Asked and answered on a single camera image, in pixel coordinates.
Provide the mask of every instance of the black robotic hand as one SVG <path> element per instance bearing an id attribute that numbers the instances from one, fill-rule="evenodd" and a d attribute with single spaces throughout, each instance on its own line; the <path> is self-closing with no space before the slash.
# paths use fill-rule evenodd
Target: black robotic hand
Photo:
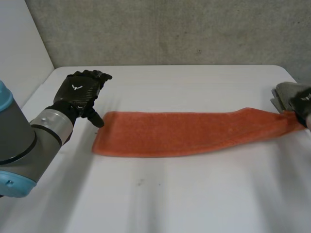
<path id="1" fill-rule="evenodd" d="M 54 105 L 48 107 L 64 113 L 74 124 L 76 118 L 88 118 L 93 125 L 104 126 L 102 118 L 94 110 L 94 101 L 104 83 L 112 79 L 109 74 L 98 70 L 82 73 L 77 71 L 66 77 L 54 98 Z"/>
<path id="2" fill-rule="evenodd" d="M 298 121 L 307 127 L 307 117 L 311 116 L 311 88 L 308 88 L 290 99 L 290 106 L 296 113 Z"/>

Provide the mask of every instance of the table surface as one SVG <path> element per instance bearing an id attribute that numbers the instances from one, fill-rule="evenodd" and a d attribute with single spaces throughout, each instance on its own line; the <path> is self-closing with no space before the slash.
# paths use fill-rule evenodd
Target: table surface
<path id="1" fill-rule="evenodd" d="M 68 74 L 113 76 L 96 101 L 107 111 L 276 112 L 271 89 L 292 77 L 277 66 L 123 66 L 56 69 L 23 108 L 31 120 Z M 309 132 L 181 158 L 91 153 L 97 129 L 76 122 L 37 187 L 0 199 L 3 233 L 286 233 L 311 229 Z"/>

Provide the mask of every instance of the towel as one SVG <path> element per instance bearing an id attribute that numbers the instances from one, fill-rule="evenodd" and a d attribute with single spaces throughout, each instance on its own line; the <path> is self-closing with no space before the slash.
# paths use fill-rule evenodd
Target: towel
<path id="1" fill-rule="evenodd" d="M 92 151 L 116 157 L 186 156 L 303 130 L 294 112 L 243 108 L 230 113 L 108 112 Z"/>

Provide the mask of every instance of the robotic hand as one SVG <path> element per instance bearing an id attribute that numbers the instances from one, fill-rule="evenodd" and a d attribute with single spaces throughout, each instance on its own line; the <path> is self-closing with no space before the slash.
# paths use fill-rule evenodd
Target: robotic hand
<path id="1" fill-rule="evenodd" d="M 298 121 L 311 130 L 311 88 L 298 92 L 289 101 Z"/>
<path id="2" fill-rule="evenodd" d="M 70 139 L 78 117 L 87 118 L 96 127 L 104 126 L 93 106 L 110 79 L 110 75 L 97 70 L 68 75 L 53 105 L 30 123 L 0 81 L 0 122 L 6 122 L 0 124 L 0 196 L 21 198 L 30 193 Z"/>

